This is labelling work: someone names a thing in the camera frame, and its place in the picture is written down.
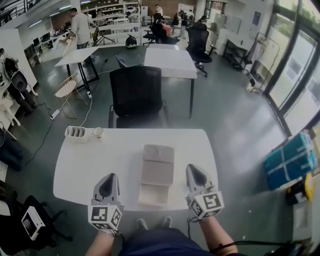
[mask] concrete floor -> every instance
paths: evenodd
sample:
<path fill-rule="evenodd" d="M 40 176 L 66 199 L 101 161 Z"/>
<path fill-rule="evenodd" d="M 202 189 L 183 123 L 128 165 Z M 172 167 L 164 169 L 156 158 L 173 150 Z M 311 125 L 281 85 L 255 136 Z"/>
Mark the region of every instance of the concrete floor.
<path fill-rule="evenodd" d="M 100 55 L 96 60 L 96 69 L 99 73 L 118 69 L 114 54 L 125 58 L 128 65 L 140 64 L 144 61 L 145 50 L 143 46 L 133 50 L 124 47 L 105 48 L 105 55 Z M 105 58 L 109 58 L 107 63 L 104 62 Z M 292 208 L 286 206 L 283 191 L 268 191 L 261 166 L 265 156 L 283 141 L 285 135 L 267 101 L 260 95 L 246 91 L 248 78 L 234 71 L 221 57 L 212 55 L 212 59 L 212 63 L 205 64 L 205 69 L 209 72 L 208 78 L 199 73 L 195 81 L 191 119 L 188 119 L 190 82 L 172 78 L 162 80 L 162 97 L 166 100 L 173 127 L 203 129 L 207 133 L 225 203 L 225 209 L 217 219 L 235 241 L 288 241 L 293 230 Z M 54 67 L 58 61 L 59 59 L 50 60 L 33 69 L 40 84 L 37 90 L 38 101 L 46 102 L 52 109 L 51 113 L 60 108 L 58 99 L 52 93 L 68 76 L 65 66 Z M 71 66 L 71 71 L 76 70 L 76 65 Z M 90 70 L 86 72 L 88 75 L 92 74 Z M 108 127 L 109 106 L 113 102 L 109 73 L 102 74 L 98 83 L 92 83 L 91 90 L 93 104 L 85 126 Z M 21 202 L 27 196 L 34 195 L 40 202 L 49 203 L 48 211 L 51 214 L 60 209 L 68 211 L 67 216 L 62 216 L 56 222 L 56 227 L 63 233 L 72 235 L 74 241 L 68 242 L 55 237 L 58 247 L 47 247 L 32 253 L 39 256 L 84 255 L 97 233 L 88 224 L 87 207 L 53 195 L 55 166 L 65 129 L 68 125 L 80 125 L 88 111 L 88 107 L 80 100 L 71 102 L 78 119 L 71 120 L 60 113 L 54 119 L 51 131 L 34 160 L 21 172 L 8 170 L 6 176 L 6 182 L 16 188 Z M 42 143 L 51 120 L 44 106 L 39 106 L 28 118 L 21 117 L 19 120 L 22 126 L 15 126 L 11 131 L 23 146 L 27 161 Z M 187 210 L 125 212 L 120 230 L 128 237 L 136 227 L 136 219 L 145 218 L 152 227 L 165 215 L 172 216 L 174 227 L 187 232 Z M 204 237 L 196 223 L 191 224 L 191 237 L 206 248 Z M 121 240 L 116 239 L 114 253 L 120 249 Z M 248 255 L 263 255 L 268 250 L 270 247 L 239 247 L 240 252 Z"/>

